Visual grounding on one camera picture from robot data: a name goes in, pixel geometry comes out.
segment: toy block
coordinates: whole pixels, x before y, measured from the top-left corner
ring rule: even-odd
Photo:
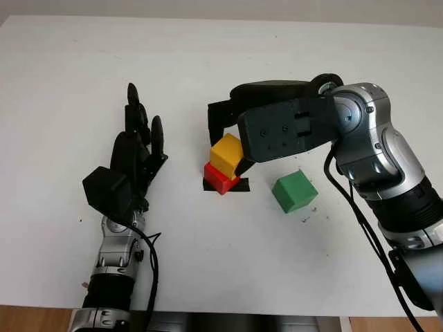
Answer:
[[[318,194],[302,171],[279,178],[272,193],[285,213],[308,205]]]
[[[235,168],[242,158],[242,143],[230,133],[227,133],[210,150],[210,164],[231,180],[235,179]]]
[[[239,183],[240,177],[237,176],[233,180],[229,179],[226,175],[221,173],[218,169],[215,169],[210,163],[207,163],[204,168],[204,178],[207,180],[219,194],[223,195],[230,188]]]

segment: stacked cubes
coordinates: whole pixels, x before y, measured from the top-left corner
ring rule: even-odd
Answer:
[[[204,178],[221,195],[240,181],[235,169],[243,158],[242,143],[227,133],[210,150],[210,162],[204,167]]]

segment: wooden floor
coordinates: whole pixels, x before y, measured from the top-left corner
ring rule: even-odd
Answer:
[[[1,332],[65,332],[70,309],[22,308],[0,306]],[[406,318],[351,317],[352,332],[413,332]],[[419,319],[425,332],[443,332],[436,317]]]

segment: robotic hand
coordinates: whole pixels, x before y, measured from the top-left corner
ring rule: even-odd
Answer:
[[[143,260],[140,240],[150,249],[153,282],[143,331],[151,318],[159,278],[154,241],[147,237],[143,213],[146,191],[168,156],[163,153],[163,129],[158,116],[148,128],[145,107],[133,84],[127,90],[125,131],[118,134],[111,167],[98,167],[83,180],[90,206],[104,214],[103,242],[93,268],[83,307],[71,318],[69,331],[129,331],[131,304],[138,264]]]
[[[223,136],[224,128],[236,123],[244,151],[237,175],[254,162],[333,142],[325,173],[351,204],[411,322],[421,331],[399,286],[413,304],[442,317],[443,202],[408,143],[392,126],[389,97],[382,88],[370,83],[343,85],[335,74],[319,75],[310,82],[243,84],[230,92],[230,100],[209,105],[211,144]],[[395,272],[352,197],[329,173],[332,157],[339,174],[378,218],[392,246],[389,258]]]

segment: green cube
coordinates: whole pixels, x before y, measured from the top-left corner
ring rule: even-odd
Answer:
[[[285,213],[308,205],[318,194],[302,171],[279,178],[272,193]]]

